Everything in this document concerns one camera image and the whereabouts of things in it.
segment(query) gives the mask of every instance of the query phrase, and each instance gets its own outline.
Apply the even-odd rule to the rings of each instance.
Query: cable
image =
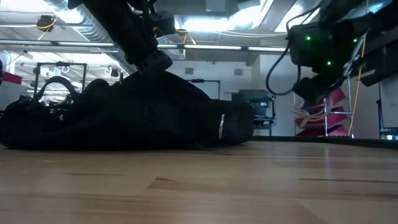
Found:
[[[323,1],[321,1],[319,4],[317,4],[314,8],[312,8],[312,9],[306,11],[306,12],[303,12],[303,13],[301,13],[301,14],[298,15],[298,16],[295,16],[295,17],[289,19],[289,20],[286,22],[286,30],[287,30],[288,35],[289,35],[289,31],[290,31],[289,23],[290,23],[291,21],[293,21],[294,19],[297,19],[297,18],[299,18],[299,17],[305,16],[305,15],[307,15],[307,14],[309,14],[309,13],[313,13],[313,12],[316,11],[319,7],[321,7],[322,3],[323,3]],[[289,48],[290,48],[290,40],[288,40],[288,42],[287,42],[287,46],[286,46],[285,51],[282,53],[282,55],[280,55],[280,57],[278,58],[278,60],[277,60],[277,61],[274,63],[274,65],[271,67],[271,69],[269,70],[269,72],[268,72],[268,74],[267,74],[267,77],[266,77],[266,88],[267,88],[267,90],[268,90],[270,93],[272,93],[272,94],[275,95],[275,96],[285,96],[285,95],[288,95],[289,93],[291,93],[291,92],[293,91],[294,86],[295,86],[296,83],[298,83],[298,82],[300,81],[300,79],[301,79],[301,66],[298,65],[298,66],[297,66],[297,81],[295,82],[295,84],[293,85],[293,87],[292,87],[291,89],[289,89],[289,90],[287,90],[287,91],[285,91],[285,92],[282,92],[282,93],[276,93],[276,92],[273,91],[273,90],[271,89],[271,87],[269,86],[269,79],[270,79],[270,77],[271,77],[272,72],[274,71],[274,69],[276,68],[276,66],[278,66],[279,62],[285,57],[285,55],[286,55],[287,52],[289,51]]]
[[[233,35],[233,34],[224,34],[222,32],[218,31],[209,31],[214,34],[219,34],[219,35],[225,35],[228,37],[245,37],[245,38],[263,38],[263,37],[278,37],[278,36],[283,36],[286,35],[286,33],[281,33],[281,34],[269,34],[269,35],[262,35],[262,36],[248,36],[248,35]]]
[[[70,69],[69,69],[69,67],[67,67],[67,66],[62,67],[62,72],[63,72],[63,73],[68,73],[69,70],[70,70]]]
[[[108,66],[107,68],[105,68],[105,70],[104,70],[104,74],[105,74],[105,75],[111,75],[111,73],[112,73],[112,69],[111,69],[110,66]]]
[[[306,12],[303,12],[303,13],[299,14],[298,16],[295,16],[295,17],[289,19],[289,20],[286,22],[286,31],[289,33],[289,30],[290,30],[290,28],[289,28],[289,23],[290,23],[290,22],[292,22],[293,20],[295,20],[295,19],[297,19],[297,18],[299,18],[299,17],[302,17],[302,16],[305,16],[305,15],[307,15],[307,14],[309,14],[309,13],[315,12],[318,8],[320,8],[320,7],[322,6],[322,4],[323,4],[323,0],[320,1],[314,8],[312,8],[312,9],[306,11]]]
[[[187,37],[188,37],[188,33],[185,33],[184,40],[182,41],[183,44],[185,44],[185,42],[187,41]]]
[[[274,63],[274,65],[271,67],[271,69],[269,70],[267,77],[266,77],[266,88],[267,90],[272,93],[275,96],[285,96],[288,95],[289,93],[291,93],[293,91],[293,88],[282,92],[282,93],[276,93],[274,92],[271,87],[269,86],[269,79],[271,77],[272,72],[274,71],[274,69],[276,68],[276,66],[278,66],[279,62],[285,57],[285,55],[287,54],[287,52],[289,51],[290,48],[290,41],[288,41],[287,46],[285,51],[282,53],[282,55],[280,55],[280,57],[278,58],[278,60],[276,60],[276,62]],[[297,82],[299,82],[301,79],[301,67],[297,66]]]
[[[320,105],[311,106],[310,109],[322,108],[320,111],[310,114],[306,109],[303,109],[304,101],[293,106],[293,114],[296,119],[301,119],[302,122],[298,125],[299,128],[304,128],[308,122],[317,122],[325,119],[326,116],[330,114],[333,109],[333,102],[329,99],[329,103],[325,113],[325,104],[322,103]]]
[[[366,13],[369,12],[369,0],[366,0]],[[365,46],[366,46],[366,34],[363,37],[363,45],[362,45],[362,54],[361,57],[363,58],[365,55]],[[354,124],[354,116],[355,116],[355,111],[356,111],[356,104],[358,102],[358,93],[359,93],[359,84],[361,83],[361,75],[362,75],[362,67],[359,69],[358,73],[358,84],[356,86],[356,94],[355,94],[355,102],[354,102],[354,108],[353,108],[353,115],[351,117],[351,124],[349,125],[349,130],[348,130],[348,136],[351,135],[351,132],[353,130],[353,124]]]
[[[55,19],[54,19],[54,22],[52,22],[50,25],[44,26],[44,27],[39,27],[39,26],[37,25],[37,22],[38,22],[38,21],[39,21],[39,20],[36,20],[36,27],[37,27],[37,28],[39,28],[39,29],[51,29],[51,27],[54,26],[54,24],[57,22],[57,18],[55,18]]]
[[[47,28],[47,30],[37,39],[37,40],[41,40],[50,30],[51,27]],[[18,55],[16,58],[14,58],[13,60],[11,60],[7,65],[5,65],[4,67],[10,65],[12,62],[15,62],[19,57],[23,56],[24,54],[27,54],[33,46],[28,47],[27,49],[25,49],[23,51],[23,53],[21,53],[20,55]]]
[[[247,33],[242,33],[242,32],[233,32],[233,31],[220,31],[220,32],[226,32],[226,33],[231,33],[231,34],[240,34],[240,35],[253,35],[253,36],[268,36],[268,35],[286,35],[286,33],[280,33],[280,34],[247,34]]]

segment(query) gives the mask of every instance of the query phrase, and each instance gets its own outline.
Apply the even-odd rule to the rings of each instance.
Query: orange cable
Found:
[[[366,0],[366,13],[369,12],[369,0]],[[363,46],[362,46],[362,58],[365,55],[365,45],[366,45],[366,34],[364,35],[363,38]],[[349,130],[348,130],[348,136],[351,135],[351,132],[353,130],[353,124],[354,124],[354,117],[355,117],[355,111],[356,111],[356,104],[358,102],[358,93],[359,93],[359,84],[361,82],[361,75],[362,75],[362,67],[359,69],[359,74],[358,74],[358,84],[356,86],[356,94],[355,94],[355,102],[354,102],[354,108],[353,108],[353,115],[351,117],[351,124],[349,126]]]

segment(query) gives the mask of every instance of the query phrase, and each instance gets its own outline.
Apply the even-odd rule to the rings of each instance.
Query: fluorescent light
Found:
[[[96,42],[58,42],[59,45],[77,46],[77,47],[114,47],[114,43],[96,43]]]
[[[16,44],[16,45],[51,45],[49,41],[41,40],[0,40],[0,44]]]
[[[90,50],[91,53],[119,53],[119,50]]]
[[[177,44],[159,44],[157,48],[159,49],[176,49],[178,47]]]
[[[285,49],[282,47],[248,47],[248,50],[258,52],[284,52]]]
[[[186,49],[215,49],[215,50],[241,50],[239,46],[219,46],[219,45],[185,45]]]
[[[275,32],[287,32],[287,30],[286,30],[287,21],[291,20],[291,18],[293,18],[293,17],[300,15],[303,12],[304,12],[303,7],[301,7],[298,4],[293,5],[293,7],[290,8],[290,10],[284,16],[284,18],[282,19],[282,21],[280,22],[278,27],[276,27]],[[294,25],[298,25],[298,24],[302,23],[306,17],[307,17],[307,15],[294,19],[293,21],[291,21],[289,23],[289,27],[292,27]]]
[[[207,18],[194,18],[184,22],[183,29],[188,31],[224,31],[228,30],[227,18],[221,19],[207,19]]]
[[[259,14],[258,18],[253,22],[252,28],[255,28],[255,27],[258,27],[259,25],[261,25],[261,22],[267,16],[267,13],[269,12],[269,9],[271,8],[272,3],[274,3],[274,0],[266,0],[266,3],[262,4],[262,9],[260,11],[260,14]]]

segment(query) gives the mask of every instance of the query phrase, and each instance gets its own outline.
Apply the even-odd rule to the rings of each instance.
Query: white cable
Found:
[[[112,73],[111,67],[105,68],[105,70],[104,70],[104,74],[105,74],[105,75],[110,75],[111,73]]]
[[[328,108],[326,109],[326,114],[325,114],[324,103],[320,105],[311,106],[311,109],[321,108],[321,110],[315,114],[310,114],[307,110],[302,109],[303,105],[304,101],[293,106],[293,114],[295,115],[296,119],[302,120],[302,122],[298,125],[299,128],[304,128],[308,122],[317,122],[325,119],[325,117],[328,116],[333,109],[333,102],[331,99],[329,99]]]
[[[64,67],[62,67],[62,72],[63,72],[63,73],[68,73],[68,72],[69,72],[69,70],[70,70],[70,69],[69,69],[69,67],[67,67],[67,66],[64,66]]]
[[[217,32],[217,31],[214,31],[212,33],[219,34],[219,35],[225,35],[228,37],[244,37],[244,38],[278,37],[278,36],[286,35],[286,34],[270,34],[270,35],[262,35],[262,36],[246,36],[246,35],[224,34],[222,32]]]
[[[241,35],[252,35],[252,36],[274,36],[274,35],[287,35],[287,33],[279,33],[279,34],[247,34],[247,33],[242,33],[242,32],[233,32],[233,31],[221,31],[221,32],[226,32],[226,33],[231,33],[231,34],[241,34]]]

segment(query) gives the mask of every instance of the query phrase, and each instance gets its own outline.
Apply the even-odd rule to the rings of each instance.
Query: black cable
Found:
[[[267,88],[267,90],[268,90],[271,94],[276,95],[276,96],[285,96],[285,95],[288,95],[289,93],[291,93],[291,92],[293,91],[293,88],[291,88],[291,89],[289,89],[289,90],[287,90],[287,91],[285,91],[285,92],[276,93],[276,92],[274,92],[274,91],[271,89],[271,87],[269,86],[269,79],[270,79],[270,77],[271,77],[272,72],[274,71],[274,69],[276,68],[276,66],[278,66],[279,62],[285,57],[285,55],[286,55],[287,52],[289,51],[289,47],[290,47],[290,41],[287,43],[287,46],[286,46],[285,51],[282,53],[282,55],[280,55],[280,57],[278,58],[278,60],[276,60],[276,62],[275,62],[274,65],[271,67],[271,69],[269,70],[269,72],[268,72],[268,74],[267,74],[267,77],[266,77],[266,88]],[[300,79],[301,79],[301,67],[298,65],[298,66],[297,66],[297,81],[295,82],[295,84],[298,83],[298,82],[300,81]]]
[[[297,19],[297,18],[299,18],[299,17],[302,17],[302,16],[305,16],[305,15],[307,15],[307,14],[309,14],[309,13],[315,12],[318,8],[320,8],[320,7],[322,6],[323,2],[324,2],[324,0],[320,1],[314,8],[312,8],[312,9],[310,9],[310,10],[308,10],[308,11],[305,11],[305,12],[299,14],[298,16],[295,16],[295,17],[289,19],[289,20],[286,22],[286,30],[287,30],[287,32],[289,33],[289,30],[290,30],[290,28],[289,28],[289,23],[290,23],[290,22],[292,22],[293,20],[295,20],[295,19]]]
[[[286,31],[287,31],[287,33],[288,33],[288,36],[289,36],[289,31],[290,31],[289,23],[290,23],[291,21],[293,21],[294,19],[297,19],[297,18],[299,18],[299,17],[302,17],[302,16],[305,16],[305,15],[307,15],[307,14],[310,14],[310,13],[315,12],[318,8],[321,7],[322,3],[323,3],[323,1],[321,1],[319,4],[317,4],[314,8],[312,8],[312,9],[306,11],[306,12],[303,12],[303,13],[301,13],[301,14],[298,15],[298,16],[295,16],[295,17],[289,19],[289,20],[286,22]],[[293,87],[292,87],[291,89],[289,89],[289,90],[287,90],[287,91],[285,91],[285,92],[282,92],[282,93],[276,93],[276,92],[274,92],[274,91],[271,89],[271,87],[269,86],[269,79],[270,79],[270,77],[271,77],[272,72],[274,71],[274,69],[276,68],[276,66],[278,66],[279,62],[285,57],[285,55],[286,55],[287,52],[289,51],[289,48],[290,48],[290,40],[288,40],[288,42],[287,42],[287,46],[286,46],[285,51],[282,53],[282,55],[280,55],[280,57],[278,58],[278,60],[276,60],[276,62],[275,62],[274,65],[271,67],[271,69],[269,70],[269,72],[268,72],[268,74],[267,74],[267,77],[266,77],[266,88],[267,88],[267,90],[268,90],[271,94],[273,94],[273,95],[275,95],[275,96],[285,96],[285,95],[288,95],[289,93],[291,93],[291,92],[293,91],[294,85],[296,85],[296,84],[300,81],[300,79],[301,79],[301,66],[298,65],[298,66],[297,66],[297,81],[294,83],[294,85],[293,85]]]

